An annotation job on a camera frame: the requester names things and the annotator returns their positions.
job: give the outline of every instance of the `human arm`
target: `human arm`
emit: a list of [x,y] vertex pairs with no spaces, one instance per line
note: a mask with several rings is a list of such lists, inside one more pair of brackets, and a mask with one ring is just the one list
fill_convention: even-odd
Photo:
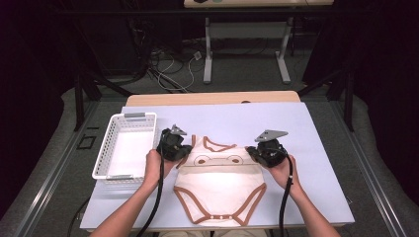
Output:
[[[144,181],[135,193],[102,222],[91,236],[128,236],[133,224],[148,197],[158,186],[160,178],[160,155],[156,150],[150,150],[146,156]],[[164,177],[166,177],[175,162],[164,160]]]
[[[299,212],[301,213],[309,236],[340,236],[336,229],[320,213],[320,211],[315,207],[308,195],[305,193],[301,183],[299,182],[295,159],[292,157],[292,155],[290,155],[290,159],[293,162],[293,184],[291,185],[290,196],[298,207]],[[273,168],[266,169],[274,177],[274,180],[284,189],[289,178],[289,161],[285,160]]]

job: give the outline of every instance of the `table leg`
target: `table leg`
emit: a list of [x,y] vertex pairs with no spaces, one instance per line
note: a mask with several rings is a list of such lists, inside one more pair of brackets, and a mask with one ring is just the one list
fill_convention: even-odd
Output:
[[210,83],[212,73],[212,52],[210,51],[210,19],[206,18],[206,67],[204,69],[204,84]]
[[280,51],[275,52],[275,55],[276,55],[277,61],[278,61],[278,66],[280,67],[280,72],[281,72],[281,76],[283,78],[283,83],[284,84],[290,84],[291,83],[291,79],[290,79],[290,75],[289,75],[288,70],[287,70],[286,62],[284,61],[284,56],[285,56],[286,50],[287,50],[287,43],[288,43],[288,40],[290,38],[290,32],[291,32],[291,27],[289,26],[289,24],[286,24],[286,28],[284,29],[284,35],[283,35],[282,41],[281,41],[281,49],[280,49]]

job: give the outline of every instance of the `wrist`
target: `wrist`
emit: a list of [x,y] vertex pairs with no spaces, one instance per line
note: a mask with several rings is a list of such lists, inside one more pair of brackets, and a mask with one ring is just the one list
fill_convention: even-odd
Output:
[[139,186],[140,189],[153,192],[158,186],[158,182],[143,181]]
[[291,185],[290,196],[292,199],[301,198],[305,196],[305,191],[300,184]]

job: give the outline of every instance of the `wooden table edge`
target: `wooden table edge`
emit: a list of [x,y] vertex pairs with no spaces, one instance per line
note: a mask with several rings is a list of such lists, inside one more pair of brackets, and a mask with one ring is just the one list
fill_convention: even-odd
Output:
[[300,99],[295,91],[152,94],[130,96],[126,100],[126,106],[221,105],[263,102],[300,102]]

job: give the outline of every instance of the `forearm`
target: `forearm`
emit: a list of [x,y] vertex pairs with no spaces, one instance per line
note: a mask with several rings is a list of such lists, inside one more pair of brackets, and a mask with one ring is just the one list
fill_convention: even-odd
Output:
[[320,213],[301,187],[295,187],[291,193],[293,201],[298,206],[308,234],[311,237],[340,236],[336,229]]
[[156,185],[143,184],[123,205],[102,222],[91,236],[126,237],[155,188]]

